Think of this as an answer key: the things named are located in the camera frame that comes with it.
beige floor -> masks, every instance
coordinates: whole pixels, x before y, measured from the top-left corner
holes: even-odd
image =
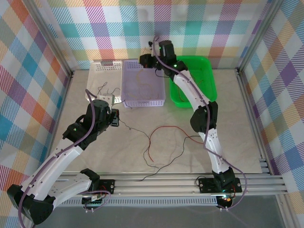
[[[245,173],[259,173],[259,152],[252,135],[245,105],[238,87],[234,70],[214,70],[218,92],[218,135],[228,161]],[[86,113],[88,101],[85,88],[88,71],[76,71],[66,103],[59,121],[53,147],[62,138],[62,133],[77,117]],[[146,132],[148,135],[158,126],[176,125],[189,135],[197,135],[190,126],[192,109],[177,108],[169,96],[163,107],[125,108],[118,104],[120,118],[127,125]],[[162,128],[152,137],[151,156],[161,167],[169,163],[182,151],[185,135],[178,129]],[[68,166],[66,171],[80,171],[90,168],[95,172],[155,172],[143,160],[143,152],[148,139],[142,133],[129,130],[122,123],[119,127],[109,127],[97,140]],[[208,154],[190,139],[186,140],[184,154],[161,172],[211,172]]]

plaid wall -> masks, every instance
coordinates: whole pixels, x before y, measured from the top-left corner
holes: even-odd
[[[44,161],[68,77],[21,0],[0,0],[0,227],[17,227],[6,190]]]
[[[71,68],[138,58],[157,34],[177,55],[235,68],[271,0],[36,0]]]
[[[271,165],[304,227],[304,0],[285,0],[245,70]]]

black bracket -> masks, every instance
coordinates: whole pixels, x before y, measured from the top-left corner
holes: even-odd
[[[219,189],[214,183],[214,178],[199,178],[199,192],[200,193],[219,193]],[[235,178],[234,182],[231,183],[229,188],[225,188],[224,190],[220,191],[223,193],[240,193],[242,192],[242,186],[240,183],[239,178]]]
[[[114,189],[115,189],[115,180],[99,180],[99,184],[98,184],[98,190],[106,190],[109,191],[111,194],[114,193]],[[86,208],[87,209],[91,209],[91,208],[96,208],[98,206],[100,206],[100,204],[103,203],[103,198],[102,195],[104,194],[98,194],[97,197],[99,199],[92,201],[91,197],[85,198],[83,197],[81,200],[81,204],[86,204]]]

robotic arm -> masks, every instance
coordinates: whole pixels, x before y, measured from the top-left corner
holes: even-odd
[[[178,61],[176,59],[173,44],[170,40],[161,41],[157,45],[157,48],[155,48],[156,45],[152,42],[149,42],[149,46],[152,47],[152,55],[145,54],[140,56],[140,64],[144,68],[163,70],[165,75],[169,76],[169,78],[186,95],[194,111],[190,120],[193,130],[199,133],[203,140],[205,140],[206,132],[208,132],[206,148],[213,152],[208,153],[211,159],[212,173],[214,175],[213,181],[216,189],[218,191],[229,190],[231,185],[234,184],[235,181],[238,182],[239,180],[235,178],[232,168],[221,159],[224,159],[225,156],[220,145],[216,129],[218,104],[216,102],[210,102],[192,79],[187,66],[182,61]],[[156,50],[159,50],[158,57],[154,56],[154,54],[157,54]],[[206,105],[210,110],[210,123],[208,126],[208,112]]]
[[[105,100],[93,101],[95,111],[95,124],[90,134],[71,149],[59,154],[68,146],[77,142],[87,134],[93,119],[92,107],[89,104],[85,115],[80,116],[75,123],[68,126],[56,149],[44,161],[40,168],[20,186],[11,185],[7,190],[13,205],[18,208],[22,195],[27,187],[30,189],[22,203],[22,213],[34,222],[40,224],[46,220],[51,212],[63,201],[83,191],[99,189],[99,175],[89,169],[82,170],[73,180],[55,183],[61,173],[72,160],[79,156],[97,136],[104,132],[108,126],[119,126],[119,110],[111,109]],[[31,184],[37,173],[42,172]]]

purple cable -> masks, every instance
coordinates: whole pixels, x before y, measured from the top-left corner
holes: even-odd
[[[167,69],[169,70],[172,70],[174,72],[176,72],[177,74],[181,75],[183,78],[185,78],[187,81],[189,81],[189,78],[187,78],[182,72],[178,71],[177,69],[174,69],[173,67],[170,67],[168,66],[167,64],[165,64],[160,58],[159,56],[157,55],[156,51],[155,51],[155,42],[157,40],[157,37],[155,36],[154,39],[153,39],[153,54],[155,55],[157,61],[160,62],[160,64],[162,64],[164,67],[166,67]],[[239,199],[239,201],[231,206],[229,209],[232,209],[234,208],[236,205],[238,205],[242,199],[244,198],[245,196],[245,193],[247,192],[247,178],[246,178],[246,175],[243,171],[241,171],[240,169],[238,169],[237,167],[235,167],[234,165],[232,165],[231,163],[229,163],[226,159],[224,159],[222,156],[214,153],[213,151],[209,150],[207,147],[206,147],[206,143],[207,143],[207,138],[208,138],[208,132],[209,132],[209,126],[210,126],[210,109],[206,103],[206,101],[204,100],[204,98],[202,97],[202,95],[200,94],[200,92],[197,90],[196,86],[194,86],[193,83],[190,82],[190,85],[195,89],[196,93],[198,94],[199,98],[203,101],[204,105],[206,106],[206,109],[207,109],[207,130],[206,130],[206,134],[205,134],[205,140],[204,140],[204,144],[203,144],[203,147],[205,150],[207,150],[208,152],[212,153],[213,155],[219,157],[221,160],[223,160],[224,162],[226,162],[226,164],[228,164],[229,166],[231,166],[232,168],[234,168],[235,170],[239,171],[243,176],[244,176],[244,180],[245,180],[245,189],[243,191],[243,194],[241,196],[241,198]]]
[[[102,208],[105,204],[107,204],[110,199],[111,199],[111,193],[107,190],[96,190],[96,191],[83,191],[81,192],[80,194],[91,194],[91,193],[107,193],[109,195],[109,198],[107,201],[105,201],[102,205],[100,205],[99,207],[95,208],[94,210],[91,210],[91,212],[94,212],[94,211],[97,211],[99,210],[100,208]]]
[[[41,167],[41,169],[38,171],[38,173],[37,173],[36,176],[33,178],[33,180],[29,183],[29,185],[33,185],[33,184],[35,183],[36,179],[41,175],[41,173],[43,172],[43,170],[44,170],[44,169],[45,169],[45,168],[46,168],[54,159],[58,158],[62,153],[68,151],[69,149],[71,149],[71,148],[74,147],[75,145],[77,145],[77,144],[79,144],[80,142],[82,142],[82,141],[91,133],[91,131],[93,130],[94,124],[95,124],[95,109],[94,109],[94,105],[93,105],[93,102],[92,102],[92,99],[91,99],[91,96],[90,96],[90,95],[92,95],[92,96],[95,97],[95,98],[96,98],[96,96],[93,95],[93,94],[92,94],[89,90],[87,90],[87,89],[85,90],[85,92],[86,92],[86,94],[87,94],[87,96],[88,96],[88,98],[89,98],[90,105],[91,105],[91,108],[92,108],[92,124],[91,124],[91,127],[90,127],[89,131],[88,131],[81,139],[79,139],[78,141],[76,141],[76,142],[73,143],[72,145],[66,147],[66,148],[63,149],[62,151],[56,153],[56,154],[55,154],[56,156],[51,157],[50,160],[48,160],[48,161]],[[19,222],[20,222],[20,225],[21,225],[22,228],[26,228],[26,227],[24,226],[24,223],[23,223],[23,221],[22,221],[22,216],[21,216],[21,214],[22,214],[22,213],[21,213],[21,212],[22,212],[22,204],[23,204],[23,201],[24,201],[24,199],[25,199],[25,196],[27,195],[27,193],[29,192],[29,190],[30,190],[30,186],[28,186],[28,187],[26,188],[26,190],[24,191],[24,193],[23,193],[23,195],[22,195],[22,197],[21,197],[21,200],[20,200],[20,202],[19,202],[19,206],[18,206],[18,218],[19,218]]]

